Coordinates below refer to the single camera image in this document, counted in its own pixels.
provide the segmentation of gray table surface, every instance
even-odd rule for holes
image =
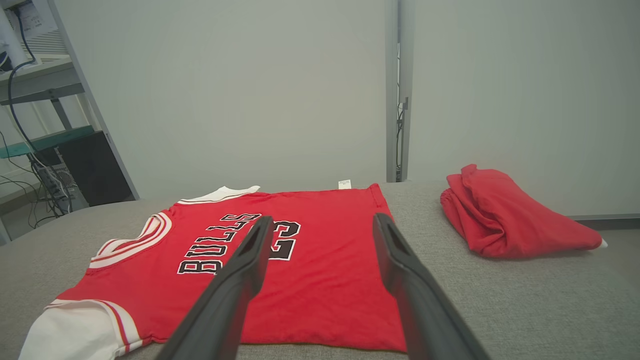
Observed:
[[[499,359],[638,359],[640,297],[589,252],[530,260],[471,253],[445,218],[445,183],[381,184],[396,224],[489,355]],[[0,247],[0,357],[17,358],[42,308],[74,286],[110,238],[137,236],[172,200],[88,208]],[[161,345],[123,359],[153,359]],[[241,345],[238,359],[405,359],[320,345]]]

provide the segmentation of red stripe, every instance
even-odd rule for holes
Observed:
[[[112,258],[112,257],[114,257],[114,256],[117,256],[117,255],[123,254],[123,253],[125,253],[125,252],[127,252],[127,251],[129,251],[129,250],[132,250],[132,249],[135,249],[136,247],[139,247],[139,246],[141,246],[141,245],[144,245],[144,244],[146,244],[146,243],[150,242],[151,240],[153,240],[153,239],[156,237],[156,235],[160,235],[160,234],[164,231],[164,229],[165,229],[165,228],[166,228],[166,221],[164,221],[164,219],[163,219],[163,220],[162,220],[162,228],[161,228],[159,231],[156,231],[156,232],[154,232],[154,233],[152,233],[152,234],[149,234],[149,236],[151,236],[150,238],[147,238],[147,239],[145,239],[145,240],[143,240],[143,241],[139,241],[139,242],[138,242],[138,243],[136,243],[135,245],[133,245],[133,246],[131,246],[130,248],[128,248],[126,251],[121,251],[121,252],[118,252],[118,253],[113,253],[113,254],[110,254],[110,255],[104,256],[104,257],[102,257],[102,258],[95,258],[95,259],[92,259],[92,260],[91,260],[91,262],[93,263],[93,262],[96,262],[96,261],[102,261],[102,260],[105,260],[105,259],[110,259],[110,258]]]
[[[154,231],[153,233],[150,233],[150,234],[146,234],[146,235],[144,235],[144,236],[143,236],[142,238],[140,238],[140,239],[135,239],[135,240],[127,241],[127,242],[125,242],[125,243],[121,243],[121,244],[119,244],[118,246],[116,246],[116,247],[113,249],[113,251],[112,251],[112,252],[116,252],[116,251],[120,252],[120,250],[122,250],[122,249],[126,249],[127,247],[130,247],[130,246],[134,245],[135,243],[139,243],[139,242],[146,241],[147,239],[149,239],[151,236],[153,236],[153,235],[155,235],[155,234],[157,234],[157,232],[155,232],[155,231]]]
[[[118,311],[116,311],[116,309],[113,306],[111,306],[111,304],[108,304],[107,302],[104,302],[101,300],[96,300],[96,301],[99,301],[107,305],[115,315],[116,322],[118,322],[118,329],[120,330],[120,337],[122,338],[122,343],[125,345],[124,350],[125,352],[129,352],[129,340],[127,340],[127,335],[124,332],[124,325],[122,325],[122,319],[120,318],[120,314],[118,314]]]
[[[144,233],[146,233],[147,230],[149,230],[149,227],[151,226],[151,224],[153,224],[153,222],[154,222],[153,218],[151,218],[151,220],[147,221],[147,226],[145,226],[144,230],[142,230],[141,235],[139,237],[133,239],[133,240],[140,239],[144,235]],[[107,241],[107,243],[102,246],[102,250],[100,250],[100,252],[98,253],[98,256],[102,255],[102,253],[107,249],[109,244],[113,243],[114,241],[118,241],[118,240],[123,240],[123,239],[112,239],[112,240]]]

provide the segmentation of wall baseboard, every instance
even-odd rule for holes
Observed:
[[[0,197],[0,215],[5,215],[25,205],[28,205],[34,199],[36,199],[36,194],[33,190],[27,191],[27,194],[25,194],[22,190],[19,190],[17,192]]]
[[[610,218],[599,220],[576,220],[596,231],[640,229],[640,218]]]
[[[608,214],[608,215],[575,215],[569,216],[575,221],[582,220],[619,220],[619,219],[632,219],[640,218],[640,214]]]

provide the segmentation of bulls jersey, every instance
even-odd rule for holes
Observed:
[[[107,241],[80,282],[33,324],[21,358],[108,359],[164,343],[263,215],[273,217],[275,233],[243,343],[406,351],[372,238],[374,214],[389,215],[378,185],[257,190],[223,187],[178,201],[137,238]]]

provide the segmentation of shelf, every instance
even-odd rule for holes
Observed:
[[[73,139],[81,138],[83,136],[92,134],[94,132],[91,125],[77,127],[75,129],[63,130],[53,134],[47,134],[40,138],[32,139],[33,146],[36,150],[44,150],[50,147],[60,145],[71,141]],[[0,147],[0,159],[12,158],[14,156],[20,156],[29,154],[31,151],[24,142],[15,143],[7,146],[7,148]]]
[[[8,104],[9,73],[0,76],[0,105]],[[80,94],[84,88],[71,58],[50,61],[21,69],[13,77],[13,103],[51,100]]]

